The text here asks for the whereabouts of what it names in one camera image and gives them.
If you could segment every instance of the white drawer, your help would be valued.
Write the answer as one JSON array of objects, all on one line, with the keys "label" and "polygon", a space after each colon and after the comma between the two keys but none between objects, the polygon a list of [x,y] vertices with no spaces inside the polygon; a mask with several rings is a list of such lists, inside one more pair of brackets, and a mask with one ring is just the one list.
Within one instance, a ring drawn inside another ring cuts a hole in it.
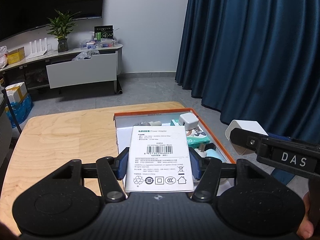
[{"label": "white drawer", "polygon": [[117,79],[117,53],[47,65],[50,88]]}]

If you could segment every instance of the barcode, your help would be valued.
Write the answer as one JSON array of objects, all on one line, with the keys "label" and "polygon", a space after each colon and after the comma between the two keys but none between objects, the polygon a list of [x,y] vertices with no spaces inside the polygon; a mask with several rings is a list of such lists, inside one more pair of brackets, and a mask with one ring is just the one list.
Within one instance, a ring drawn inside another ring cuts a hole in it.
[{"label": "barcode", "polygon": [[172,146],[147,146],[147,153],[172,153]]}]

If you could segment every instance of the tv stand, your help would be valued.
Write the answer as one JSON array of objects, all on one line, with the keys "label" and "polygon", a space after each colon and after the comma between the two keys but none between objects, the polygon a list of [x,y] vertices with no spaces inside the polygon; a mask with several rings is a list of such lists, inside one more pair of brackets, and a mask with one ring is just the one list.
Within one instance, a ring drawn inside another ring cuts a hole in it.
[{"label": "tv stand", "polygon": [[71,85],[113,81],[114,92],[122,92],[117,75],[122,71],[122,44],[115,47],[99,48],[100,55],[94,55],[90,59],[71,61],[78,55],[81,49],[72,49],[58,53],[52,50],[43,56],[23,59],[0,70],[4,76],[5,85],[10,84],[9,74],[14,69],[23,71],[25,80],[26,70],[33,63],[38,62],[46,68],[48,82],[26,82],[27,90],[43,87],[61,88]]}]

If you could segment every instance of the white router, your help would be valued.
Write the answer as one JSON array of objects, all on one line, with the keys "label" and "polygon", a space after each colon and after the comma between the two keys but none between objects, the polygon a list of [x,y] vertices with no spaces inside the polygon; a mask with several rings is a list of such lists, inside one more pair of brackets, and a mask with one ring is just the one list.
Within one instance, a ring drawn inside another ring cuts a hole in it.
[{"label": "white router", "polygon": [[32,41],[29,42],[29,44],[30,44],[30,52],[31,53],[30,53],[30,55],[28,57],[26,57],[26,59],[42,56],[48,51],[47,38],[44,38],[44,49],[43,49],[43,46],[42,46],[42,39],[39,39],[39,43],[40,43],[39,44],[40,45],[40,51],[38,51],[37,41],[35,41],[35,52],[33,52]]}]

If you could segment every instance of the gray tile floor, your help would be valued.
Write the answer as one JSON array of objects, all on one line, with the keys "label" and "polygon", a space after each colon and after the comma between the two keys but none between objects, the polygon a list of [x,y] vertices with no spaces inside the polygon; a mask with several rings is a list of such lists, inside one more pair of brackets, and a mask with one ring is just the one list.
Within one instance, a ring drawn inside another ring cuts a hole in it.
[{"label": "gray tile floor", "polygon": [[[58,89],[41,93],[35,90],[31,93],[34,107],[28,119],[33,116],[93,108],[177,101],[185,107],[194,108],[233,158],[241,158],[225,137],[224,132],[227,126],[220,122],[220,113],[201,106],[201,99],[192,98],[191,91],[183,90],[176,84],[173,77],[122,78],[120,83],[124,92],[122,95],[113,93],[113,82],[66,87],[62,89],[60,95]],[[257,163],[254,154],[246,155],[244,158],[249,159],[268,173],[273,171],[272,167]],[[296,176],[288,187],[303,197],[308,190],[307,180]]]}]

